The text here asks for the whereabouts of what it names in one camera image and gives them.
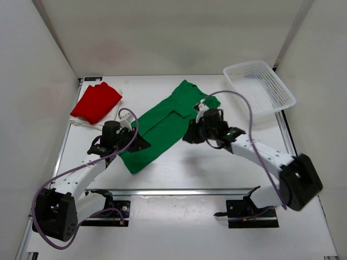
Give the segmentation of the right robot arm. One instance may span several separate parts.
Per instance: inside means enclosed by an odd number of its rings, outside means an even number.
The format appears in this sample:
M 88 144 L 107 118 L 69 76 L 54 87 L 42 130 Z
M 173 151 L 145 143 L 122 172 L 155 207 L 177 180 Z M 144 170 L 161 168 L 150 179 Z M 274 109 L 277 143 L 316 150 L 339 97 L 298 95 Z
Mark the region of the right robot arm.
M 252 217 L 263 209 L 287 206 L 301 211 L 322 189 L 318 173 L 306 154 L 293 157 L 270 148 L 237 127 L 228 126 L 221 109 L 208 109 L 189 121 L 183 140 L 190 144 L 216 141 L 216 149 L 225 149 L 233 155 L 245 158 L 269 173 L 268 187 L 257 186 L 244 196 L 244 212 Z

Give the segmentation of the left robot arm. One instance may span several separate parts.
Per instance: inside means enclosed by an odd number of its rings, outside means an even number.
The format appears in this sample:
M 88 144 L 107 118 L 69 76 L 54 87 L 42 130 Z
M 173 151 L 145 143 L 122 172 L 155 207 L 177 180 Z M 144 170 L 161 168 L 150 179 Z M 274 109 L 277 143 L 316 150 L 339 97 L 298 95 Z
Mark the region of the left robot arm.
M 102 134 L 89 147 L 81 165 L 60 174 L 62 182 L 53 188 L 41 188 L 33 199 L 32 230 L 42 238 L 62 242 L 72 239 L 79 225 L 94 215 L 107 217 L 114 208 L 113 195 L 100 188 L 87 190 L 91 182 L 103 173 L 118 154 L 139 152 L 151 144 L 138 133 L 138 123 L 108 121 Z

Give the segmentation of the white t shirt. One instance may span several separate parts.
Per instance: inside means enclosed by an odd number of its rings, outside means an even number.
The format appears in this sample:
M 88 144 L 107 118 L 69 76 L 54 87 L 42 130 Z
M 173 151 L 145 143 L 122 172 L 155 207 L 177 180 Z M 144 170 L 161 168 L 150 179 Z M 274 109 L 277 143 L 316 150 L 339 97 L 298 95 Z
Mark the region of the white t shirt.
M 83 120 L 81 118 L 73 117 L 73 116 L 70 116 L 69 121 L 70 121 L 70 123 L 72 125 L 75 125 L 75 126 L 94 128 L 94 129 L 97 129 L 97 130 L 101 131 L 102 127 L 103 127 L 103 125 L 104 125 L 104 123 L 106 121 L 111 121 L 111 120 L 114 121 L 114 120 L 117 119 L 119 107 L 120 107 L 120 102 L 118 102 L 116 104 L 116 106 L 113 107 L 111 109 L 111 111 L 105 117 L 103 117 L 98 123 L 96 123 L 95 125 L 91 125 L 87 121 L 85 121 L 85 120 Z

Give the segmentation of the red t shirt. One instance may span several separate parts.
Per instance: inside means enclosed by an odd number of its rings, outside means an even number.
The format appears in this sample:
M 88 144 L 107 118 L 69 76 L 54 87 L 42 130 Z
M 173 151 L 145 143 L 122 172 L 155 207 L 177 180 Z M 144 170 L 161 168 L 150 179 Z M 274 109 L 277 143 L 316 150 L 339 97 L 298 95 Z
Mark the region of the red t shirt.
M 116 107 L 122 98 L 121 92 L 106 82 L 95 86 L 89 85 L 70 115 L 90 125 L 96 125 Z

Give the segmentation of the green t shirt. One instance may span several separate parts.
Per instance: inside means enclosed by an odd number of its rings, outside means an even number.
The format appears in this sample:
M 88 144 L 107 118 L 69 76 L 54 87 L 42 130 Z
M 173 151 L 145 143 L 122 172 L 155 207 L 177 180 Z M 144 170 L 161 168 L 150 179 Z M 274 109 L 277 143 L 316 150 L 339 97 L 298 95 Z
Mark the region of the green t shirt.
M 139 173 L 183 137 L 189 121 L 196 119 L 194 106 L 206 96 L 195 84 L 184 80 L 171 95 L 138 119 L 138 135 L 151 147 L 120 155 L 130 173 Z

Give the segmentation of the aluminium frame rail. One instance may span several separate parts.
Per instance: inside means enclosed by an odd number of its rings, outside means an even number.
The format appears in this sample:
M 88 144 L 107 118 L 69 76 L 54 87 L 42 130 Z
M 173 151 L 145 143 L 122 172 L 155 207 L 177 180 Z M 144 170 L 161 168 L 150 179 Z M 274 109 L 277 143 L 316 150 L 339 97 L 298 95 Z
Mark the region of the aluminium frame rail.
M 109 189 L 115 196 L 242 196 L 252 188 Z

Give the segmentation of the white plastic basket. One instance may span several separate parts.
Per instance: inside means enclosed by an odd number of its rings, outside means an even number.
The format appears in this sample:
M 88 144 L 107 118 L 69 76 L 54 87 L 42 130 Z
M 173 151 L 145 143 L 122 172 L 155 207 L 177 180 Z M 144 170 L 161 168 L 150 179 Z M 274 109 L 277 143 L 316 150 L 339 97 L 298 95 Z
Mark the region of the white plastic basket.
M 255 118 L 264 118 L 296 104 L 296 98 L 263 60 L 238 63 L 223 69 L 230 88 L 243 95 Z

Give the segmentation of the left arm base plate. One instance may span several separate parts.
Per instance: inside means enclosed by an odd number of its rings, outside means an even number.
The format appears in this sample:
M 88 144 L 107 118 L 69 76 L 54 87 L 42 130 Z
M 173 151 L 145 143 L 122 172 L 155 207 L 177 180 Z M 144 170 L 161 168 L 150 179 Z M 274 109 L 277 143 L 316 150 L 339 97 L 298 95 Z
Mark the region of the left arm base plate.
M 131 201 L 130 197 L 116 196 L 107 191 L 105 196 L 104 209 L 111 209 L 86 218 L 81 222 L 81 226 L 101 226 L 101 227 L 128 227 L 130 222 Z

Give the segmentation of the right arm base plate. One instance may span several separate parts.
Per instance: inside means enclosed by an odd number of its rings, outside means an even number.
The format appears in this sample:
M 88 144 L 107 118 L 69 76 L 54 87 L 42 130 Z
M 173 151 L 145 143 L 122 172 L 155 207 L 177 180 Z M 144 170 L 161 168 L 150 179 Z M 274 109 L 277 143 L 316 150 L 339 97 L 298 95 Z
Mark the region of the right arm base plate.
M 217 212 L 214 217 L 227 217 L 229 229 L 278 228 L 275 209 L 252 208 L 244 200 L 226 200 L 226 212 Z

